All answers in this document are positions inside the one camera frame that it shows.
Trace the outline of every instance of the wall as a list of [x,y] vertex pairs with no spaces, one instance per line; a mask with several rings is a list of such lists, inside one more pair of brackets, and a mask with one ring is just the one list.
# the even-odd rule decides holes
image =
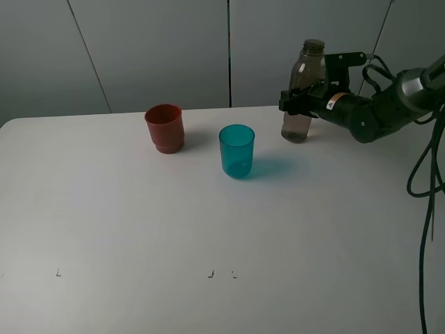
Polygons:
[[[231,1],[232,105],[276,105],[308,38],[323,40],[326,53],[371,53],[388,6],[389,0]],[[354,92],[361,82],[353,71]]]
[[229,106],[227,0],[71,0],[114,113]]
[[0,22],[0,126],[109,112],[65,1],[3,0]]

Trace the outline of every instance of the table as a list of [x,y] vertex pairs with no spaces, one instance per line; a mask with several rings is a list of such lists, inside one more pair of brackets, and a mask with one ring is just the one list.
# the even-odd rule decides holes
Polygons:
[[[220,166],[232,123],[257,135],[245,180]],[[403,145],[409,127],[363,145],[315,120],[295,145],[281,124],[276,106],[184,111],[186,146],[163,155],[142,113],[7,123],[0,333],[420,333],[427,200],[405,185],[425,143]],[[430,333],[445,329],[443,199]]]

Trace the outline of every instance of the plastic bottle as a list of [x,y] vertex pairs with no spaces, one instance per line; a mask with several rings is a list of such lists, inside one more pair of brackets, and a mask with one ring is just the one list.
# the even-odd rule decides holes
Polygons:
[[[306,40],[300,52],[300,58],[292,68],[289,90],[306,88],[325,76],[321,65],[324,57],[325,43],[321,40]],[[307,132],[312,118],[304,115],[290,116],[284,113],[281,135],[291,143],[302,143],[307,138]]]

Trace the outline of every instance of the cable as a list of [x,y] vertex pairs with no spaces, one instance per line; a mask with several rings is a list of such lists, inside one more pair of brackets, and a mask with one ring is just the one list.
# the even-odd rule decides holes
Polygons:
[[371,68],[372,70],[376,71],[383,77],[387,78],[388,80],[391,80],[391,82],[394,82],[395,77],[394,77],[394,75],[392,75],[392,73],[391,73],[391,71],[389,71],[389,68],[387,67],[387,65],[384,63],[384,61],[379,56],[374,55],[374,58],[380,61],[383,68],[381,68],[377,65],[374,65],[374,64],[368,64],[365,67],[363,67],[362,75],[363,75],[364,80],[374,88],[374,90],[377,94],[379,94],[382,92],[382,89],[380,88],[380,85],[377,83],[377,81],[370,78],[370,76],[368,74],[368,70]]
[[[427,122],[431,122],[432,119],[436,117],[436,123],[434,129],[432,131],[432,136],[430,142],[428,143],[426,149],[423,151],[421,157],[417,161],[414,169],[412,170],[410,177],[408,178],[407,183],[407,192],[415,197],[415,198],[425,198],[428,199],[428,208],[426,211],[425,223],[423,225],[422,238],[420,243],[420,251],[419,251],[419,309],[420,309],[420,318],[421,318],[421,326],[422,333],[428,334],[426,328],[426,317],[425,317],[425,303],[424,303],[424,277],[423,277],[423,267],[425,262],[425,248],[426,248],[426,239],[428,237],[428,229],[430,227],[430,222],[432,221],[432,228],[434,227],[434,213],[435,213],[435,194],[439,191],[443,191],[445,193],[445,184],[442,181],[442,177],[439,171],[439,165],[437,163],[437,151],[439,150],[440,139],[445,129],[445,112],[440,111],[433,114],[429,119],[423,122],[417,122],[417,124],[426,124]],[[430,166],[430,190],[424,191],[423,193],[415,193],[412,191],[412,181],[419,170],[420,165],[425,159],[428,152],[431,151],[431,166]]]
[[383,59],[381,59],[379,56],[377,56],[376,54],[374,54],[374,58],[377,59],[379,61],[380,64],[382,64],[382,67],[385,69],[385,72],[388,73],[391,76],[391,79],[395,78],[394,75],[392,75],[391,71],[389,70],[387,64],[385,64],[385,62],[383,61]]

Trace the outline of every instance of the plastic cup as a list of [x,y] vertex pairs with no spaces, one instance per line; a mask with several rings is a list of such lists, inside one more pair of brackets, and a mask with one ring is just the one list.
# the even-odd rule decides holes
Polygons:
[[252,169],[255,133],[245,125],[233,124],[220,132],[222,169],[235,179],[245,177]]
[[160,153],[172,154],[184,146],[182,110],[173,104],[160,104],[145,113],[153,144]]

